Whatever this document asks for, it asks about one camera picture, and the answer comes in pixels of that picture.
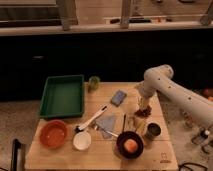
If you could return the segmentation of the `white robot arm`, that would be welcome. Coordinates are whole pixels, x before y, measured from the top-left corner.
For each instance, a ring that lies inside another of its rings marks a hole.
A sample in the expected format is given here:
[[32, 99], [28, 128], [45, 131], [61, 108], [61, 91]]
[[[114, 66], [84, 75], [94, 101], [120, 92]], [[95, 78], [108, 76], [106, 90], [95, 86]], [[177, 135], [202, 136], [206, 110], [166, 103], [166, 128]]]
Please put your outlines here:
[[172, 81], [173, 75], [170, 65], [149, 68], [144, 72], [143, 80], [136, 85], [136, 89], [146, 99], [160, 91], [189, 113], [199, 125], [213, 129], [213, 102]]

